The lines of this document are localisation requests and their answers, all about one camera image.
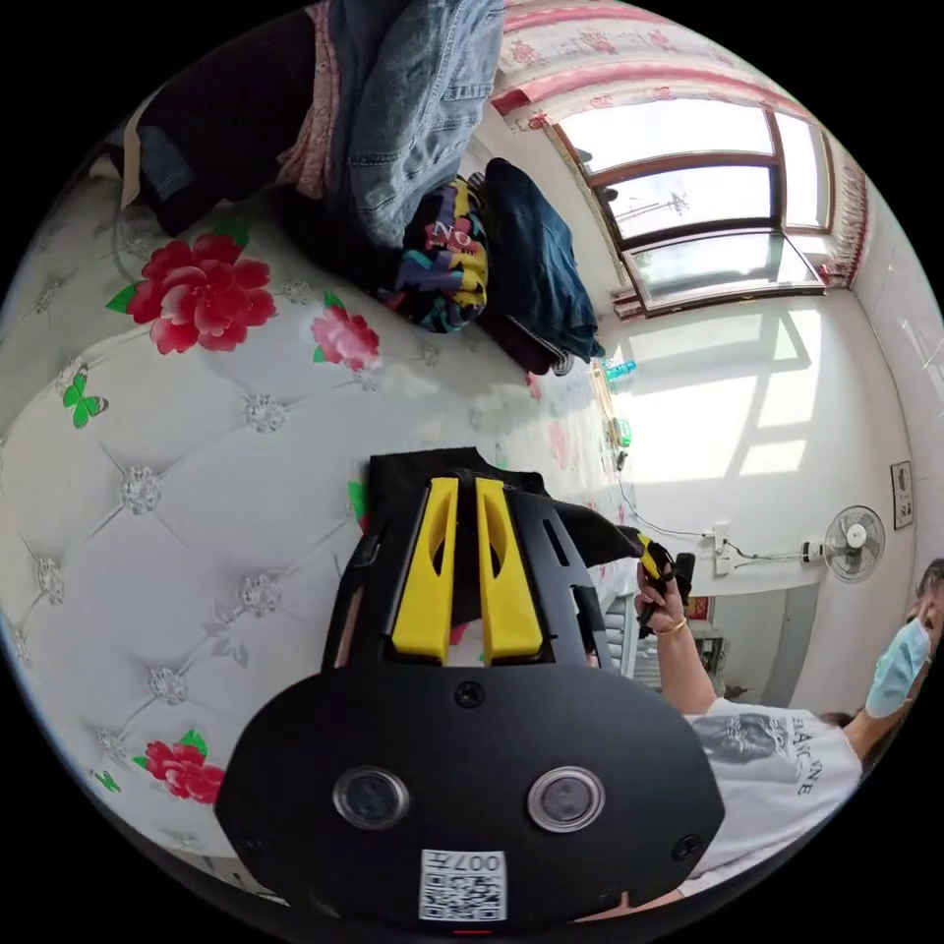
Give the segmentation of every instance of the white t-shirt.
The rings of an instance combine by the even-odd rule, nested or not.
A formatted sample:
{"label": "white t-shirt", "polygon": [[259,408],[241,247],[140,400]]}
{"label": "white t-shirt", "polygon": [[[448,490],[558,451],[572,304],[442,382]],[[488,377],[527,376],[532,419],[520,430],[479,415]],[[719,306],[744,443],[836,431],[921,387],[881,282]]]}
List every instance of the white t-shirt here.
{"label": "white t-shirt", "polygon": [[693,895],[802,836],[855,791],[862,765],[842,729],[808,711],[719,698],[689,716],[725,803],[725,819],[691,877]]}

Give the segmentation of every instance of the folded clothes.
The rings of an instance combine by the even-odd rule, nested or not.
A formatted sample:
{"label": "folded clothes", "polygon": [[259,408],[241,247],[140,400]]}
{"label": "folded clothes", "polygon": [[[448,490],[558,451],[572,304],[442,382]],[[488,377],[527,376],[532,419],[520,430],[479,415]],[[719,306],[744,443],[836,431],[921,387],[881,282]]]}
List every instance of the folded clothes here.
{"label": "folded clothes", "polygon": [[485,190],[490,307],[512,313],[522,326],[587,363],[604,357],[567,224],[534,181],[502,157],[489,162]]}
{"label": "folded clothes", "polygon": [[488,268],[479,198],[456,178],[420,202],[406,228],[396,280],[376,294],[407,321],[445,334],[482,313]]}

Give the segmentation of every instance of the denim jacket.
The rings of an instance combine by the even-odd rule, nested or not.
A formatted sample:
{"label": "denim jacket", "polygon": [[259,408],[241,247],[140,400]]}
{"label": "denim jacket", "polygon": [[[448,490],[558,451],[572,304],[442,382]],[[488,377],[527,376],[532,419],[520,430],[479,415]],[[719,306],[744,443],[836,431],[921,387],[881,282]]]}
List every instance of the denim jacket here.
{"label": "denim jacket", "polygon": [[453,180],[492,93],[503,0],[330,0],[340,77],[328,200],[399,248]]}

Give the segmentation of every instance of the green butterfly print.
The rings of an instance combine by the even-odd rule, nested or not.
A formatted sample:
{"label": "green butterfly print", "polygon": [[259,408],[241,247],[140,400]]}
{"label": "green butterfly print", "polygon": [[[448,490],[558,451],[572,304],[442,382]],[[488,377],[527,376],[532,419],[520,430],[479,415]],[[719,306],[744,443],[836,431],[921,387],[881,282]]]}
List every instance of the green butterfly print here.
{"label": "green butterfly print", "polygon": [[80,430],[93,416],[108,409],[108,401],[101,396],[86,396],[89,368],[82,367],[62,396],[63,405],[72,410],[72,425]]}
{"label": "green butterfly print", "polygon": [[121,793],[121,788],[115,783],[111,774],[107,770],[103,770],[100,774],[95,774],[95,779],[108,790],[109,793]]}

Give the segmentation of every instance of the fan grill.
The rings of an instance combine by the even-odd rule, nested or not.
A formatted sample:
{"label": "fan grill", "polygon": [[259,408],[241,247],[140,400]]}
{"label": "fan grill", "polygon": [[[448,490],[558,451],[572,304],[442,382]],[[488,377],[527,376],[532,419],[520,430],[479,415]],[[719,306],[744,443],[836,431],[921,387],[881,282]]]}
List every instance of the fan grill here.
{"label": "fan grill", "polygon": [[[865,544],[851,548],[846,535],[860,524],[865,529]],[[882,519],[864,505],[853,505],[840,512],[826,530],[823,557],[827,566],[844,583],[860,583],[875,572],[885,550],[885,526]]]}

